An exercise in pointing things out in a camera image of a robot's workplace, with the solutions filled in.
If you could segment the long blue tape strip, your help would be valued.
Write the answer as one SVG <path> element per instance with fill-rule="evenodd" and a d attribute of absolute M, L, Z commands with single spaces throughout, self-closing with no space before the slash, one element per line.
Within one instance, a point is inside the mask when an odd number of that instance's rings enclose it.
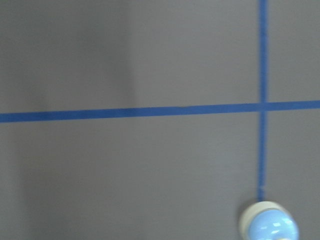
<path fill-rule="evenodd" d="M 194 106 L 137 107 L 1 113 L 1 123 L 253 113 L 319 109 L 319 100 Z"/>

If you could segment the blue bell with cream base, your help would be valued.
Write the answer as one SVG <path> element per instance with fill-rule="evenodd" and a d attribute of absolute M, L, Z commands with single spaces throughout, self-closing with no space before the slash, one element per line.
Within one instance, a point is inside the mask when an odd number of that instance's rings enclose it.
<path fill-rule="evenodd" d="M 243 240 L 300 239 L 300 230 L 293 216 L 274 201 L 249 205 L 239 217 L 238 230 Z"/>

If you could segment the crossing blue tape strip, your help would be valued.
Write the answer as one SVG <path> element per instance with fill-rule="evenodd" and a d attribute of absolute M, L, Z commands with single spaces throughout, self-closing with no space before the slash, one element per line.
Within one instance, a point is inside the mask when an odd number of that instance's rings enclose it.
<path fill-rule="evenodd" d="M 258 1 L 258 46 L 259 46 L 259 144 L 257 172 L 257 200 L 266 195 L 267 127 L 268 127 L 268 1 Z"/>

